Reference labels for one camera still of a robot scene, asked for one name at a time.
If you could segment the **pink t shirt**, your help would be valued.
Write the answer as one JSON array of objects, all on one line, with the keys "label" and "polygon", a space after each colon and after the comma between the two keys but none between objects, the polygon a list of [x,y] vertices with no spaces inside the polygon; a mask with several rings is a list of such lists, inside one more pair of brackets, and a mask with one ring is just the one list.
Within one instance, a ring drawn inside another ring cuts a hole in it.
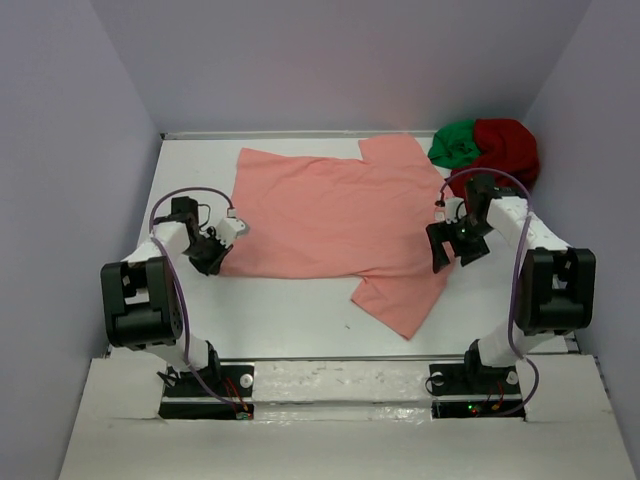
[{"label": "pink t shirt", "polygon": [[283,156],[244,148],[232,201],[249,233],[222,266],[234,277],[357,276],[352,302],[411,339],[444,291],[426,227],[443,178],[418,141],[359,141],[360,158]]}]

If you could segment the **red t shirt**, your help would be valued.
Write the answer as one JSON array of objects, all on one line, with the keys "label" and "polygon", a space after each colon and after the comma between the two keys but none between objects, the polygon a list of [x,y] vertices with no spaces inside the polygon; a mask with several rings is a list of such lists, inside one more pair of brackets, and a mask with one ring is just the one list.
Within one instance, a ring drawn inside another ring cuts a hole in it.
[{"label": "red t shirt", "polygon": [[537,143],[531,132],[513,119],[478,119],[473,140],[480,151],[469,166],[453,170],[459,174],[449,183],[457,197],[465,196],[465,183],[471,177],[464,174],[471,168],[491,168],[506,172],[519,180],[531,192],[540,172]]}]

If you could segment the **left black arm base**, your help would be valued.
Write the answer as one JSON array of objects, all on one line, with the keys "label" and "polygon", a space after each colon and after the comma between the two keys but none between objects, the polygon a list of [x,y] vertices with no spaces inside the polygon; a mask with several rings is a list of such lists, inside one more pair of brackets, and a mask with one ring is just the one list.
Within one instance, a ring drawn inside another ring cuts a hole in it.
[{"label": "left black arm base", "polygon": [[253,389],[255,365],[222,362],[220,375],[203,369],[199,375],[206,388],[192,373],[169,366],[156,375],[162,381],[159,416],[166,420],[231,420],[254,418]]}]

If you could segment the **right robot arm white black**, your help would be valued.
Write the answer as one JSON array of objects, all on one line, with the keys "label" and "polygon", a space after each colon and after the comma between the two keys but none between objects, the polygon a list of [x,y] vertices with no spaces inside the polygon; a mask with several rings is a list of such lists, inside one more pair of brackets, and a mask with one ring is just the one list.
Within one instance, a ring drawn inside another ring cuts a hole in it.
[{"label": "right robot arm white black", "polygon": [[462,362],[434,365],[426,381],[434,396],[510,391],[507,379],[540,344],[587,328],[592,320],[596,256],[554,234],[534,213],[524,185],[496,181],[502,172],[474,168],[461,198],[439,198],[436,220],[426,228],[432,269],[456,258],[462,266],[489,254],[485,240],[499,233],[515,250],[506,320],[471,343]]}]

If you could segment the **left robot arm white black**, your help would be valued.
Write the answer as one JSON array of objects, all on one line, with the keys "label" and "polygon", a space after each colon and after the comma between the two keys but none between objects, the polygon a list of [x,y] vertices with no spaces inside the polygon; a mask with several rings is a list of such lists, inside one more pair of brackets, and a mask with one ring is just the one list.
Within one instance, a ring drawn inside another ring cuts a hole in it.
[{"label": "left robot arm white black", "polygon": [[152,208],[148,236],[127,257],[105,264],[100,271],[105,329],[111,346],[150,353],[171,370],[161,378],[181,381],[209,395],[223,381],[213,345],[191,331],[186,295],[175,263],[181,257],[201,275],[220,273],[225,257],[247,225],[228,204],[217,225],[200,220],[202,205],[189,196],[165,196],[169,214]]}]

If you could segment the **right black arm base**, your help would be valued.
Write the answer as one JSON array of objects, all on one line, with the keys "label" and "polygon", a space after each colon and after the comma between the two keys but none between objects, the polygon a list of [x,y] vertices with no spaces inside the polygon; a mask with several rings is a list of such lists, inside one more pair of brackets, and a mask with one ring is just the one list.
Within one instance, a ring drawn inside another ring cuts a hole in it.
[{"label": "right black arm base", "polygon": [[489,368],[472,376],[463,363],[431,364],[425,390],[434,420],[525,418],[514,367]]}]

